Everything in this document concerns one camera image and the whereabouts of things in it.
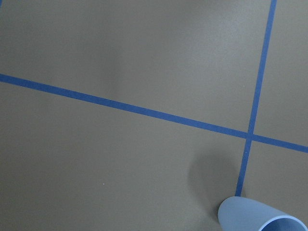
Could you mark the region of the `light blue plastic cup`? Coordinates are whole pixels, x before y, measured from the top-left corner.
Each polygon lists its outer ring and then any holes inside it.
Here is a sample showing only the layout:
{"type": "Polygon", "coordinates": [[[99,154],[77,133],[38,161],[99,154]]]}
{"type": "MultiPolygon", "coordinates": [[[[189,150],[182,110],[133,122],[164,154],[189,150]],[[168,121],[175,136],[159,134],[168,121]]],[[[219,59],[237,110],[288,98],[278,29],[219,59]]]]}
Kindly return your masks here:
{"type": "Polygon", "coordinates": [[[218,209],[218,221],[224,231],[306,231],[307,226],[269,205],[245,197],[225,199],[218,209]]]}

